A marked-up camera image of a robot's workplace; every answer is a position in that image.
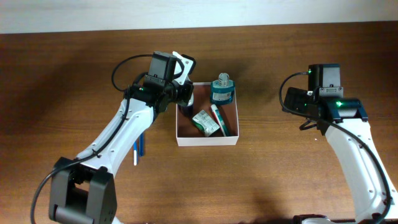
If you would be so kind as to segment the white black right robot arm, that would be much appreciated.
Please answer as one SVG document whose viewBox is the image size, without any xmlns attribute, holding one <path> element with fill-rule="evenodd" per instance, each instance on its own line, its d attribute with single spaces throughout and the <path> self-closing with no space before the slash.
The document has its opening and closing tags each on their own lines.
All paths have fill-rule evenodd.
<svg viewBox="0 0 398 224">
<path fill-rule="evenodd" d="M 336 154 L 354 202 L 356 223 L 397 223 L 397 189 L 377 152 L 368 115 L 341 87 L 290 87 L 279 95 L 283 111 L 306 119 Z"/>
</svg>

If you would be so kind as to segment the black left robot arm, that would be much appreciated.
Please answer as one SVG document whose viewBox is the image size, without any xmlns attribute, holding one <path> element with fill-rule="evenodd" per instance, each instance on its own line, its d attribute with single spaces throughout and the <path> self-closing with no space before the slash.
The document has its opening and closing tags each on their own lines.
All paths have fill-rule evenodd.
<svg viewBox="0 0 398 224">
<path fill-rule="evenodd" d="M 49 175 L 49 218 L 58 223 L 119 223 L 114 179 L 134 142 L 169 103 L 186 106 L 193 83 L 152 80 L 125 89 L 100 135 L 76 158 L 61 157 Z"/>
</svg>

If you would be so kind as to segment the blue white toothbrush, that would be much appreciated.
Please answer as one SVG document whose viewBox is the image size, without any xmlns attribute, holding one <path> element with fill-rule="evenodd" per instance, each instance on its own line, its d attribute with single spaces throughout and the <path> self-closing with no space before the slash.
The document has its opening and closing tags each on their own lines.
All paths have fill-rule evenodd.
<svg viewBox="0 0 398 224">
<path fill-rule="evenodd" d="M 138 155 L 137 155 L 137 142 L 133 144 L 133 165 L 137 166 L 138 163 Z"/>
</svg>

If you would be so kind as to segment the clear pump soap bottle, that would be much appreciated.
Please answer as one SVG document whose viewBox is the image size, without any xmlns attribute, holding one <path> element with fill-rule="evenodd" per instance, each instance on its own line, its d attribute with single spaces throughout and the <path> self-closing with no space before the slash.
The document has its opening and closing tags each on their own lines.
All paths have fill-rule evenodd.
<svg viewBox="0 0 398 224">
<path fill-rule="evenodd" d="M 191 95 L 187 106 L 178 106 L 179 111 L 186 117 L 191 117 L 193 114 L 194 94 Z"/>
</svg>

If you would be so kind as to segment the white green soap packet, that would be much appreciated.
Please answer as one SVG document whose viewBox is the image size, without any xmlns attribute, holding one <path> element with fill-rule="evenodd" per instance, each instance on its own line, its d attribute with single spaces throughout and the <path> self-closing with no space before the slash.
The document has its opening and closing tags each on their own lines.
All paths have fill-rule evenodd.
<svg viewBox="0 0 398 224">
<path fill-rule="evenodd" d="M 205 135 L 206 138 L 220 129 L 220 126 L 205 110 L 201 110 L 199 113 L 197 113 L 192 118 L 192 122 L 195 127 Z"/>
</svg>

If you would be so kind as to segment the blue disposable razor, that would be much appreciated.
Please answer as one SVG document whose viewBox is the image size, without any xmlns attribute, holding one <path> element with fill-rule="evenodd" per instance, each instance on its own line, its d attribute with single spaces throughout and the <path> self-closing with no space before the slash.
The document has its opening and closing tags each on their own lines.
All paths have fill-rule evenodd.
<svg viewBox="0 0 398 224">
<path fill-rule="evenodd" d="M 144 146 L 144 133 L 141 133 L 141 135 L 139 136 L 139 157 L 144 156 Z"/>
</svg>

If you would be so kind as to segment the blue Listerine mouthwash bottle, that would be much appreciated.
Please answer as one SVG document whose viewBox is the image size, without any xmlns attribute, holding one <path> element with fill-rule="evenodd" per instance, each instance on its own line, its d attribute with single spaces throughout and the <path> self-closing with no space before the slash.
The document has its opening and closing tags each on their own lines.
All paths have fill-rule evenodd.
<svg viewBox="0 0 398 224">
<path fill-rule="evenodd" d="M 227 105 L 233 101 L 235 83 L 227 73 L 221 73 L 218 79 L 211 82 L 210 102 L 214 105 Z"/>
</svg>

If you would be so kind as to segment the teal Colgate toothpaste tube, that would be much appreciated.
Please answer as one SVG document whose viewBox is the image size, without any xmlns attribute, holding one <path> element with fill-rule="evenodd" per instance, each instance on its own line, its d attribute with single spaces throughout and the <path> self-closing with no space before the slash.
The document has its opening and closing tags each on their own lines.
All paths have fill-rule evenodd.
<svg viewBox="0 0 398 224">
<path fill-rule="evenodd" d="M 228 131 L 228 128 L 227 128 L 227 126 L 222 118 L 222 115 L 216 105 L 214 105 L 214 104 L 211 105 L 211 112 L 213 113 L 217 123 L 219 124 L 221 132 L 223 133 L 223 136 L 229 137 L 230 133 Z"/>
</svg>

